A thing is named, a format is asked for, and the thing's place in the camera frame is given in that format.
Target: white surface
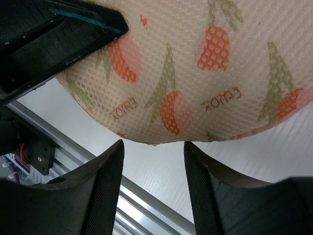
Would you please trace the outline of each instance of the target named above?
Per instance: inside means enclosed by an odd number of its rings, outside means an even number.
[[[119,136],[90,118],[53,79],[19,100],[23,105],[99,155]],[[243,174],[276,182],[313,175],[313,103],[279,126],[238,141],[197,143],[203,151]],[[183,143],[156,147],[125,140],[123,175],[193,221],[184,170]]]

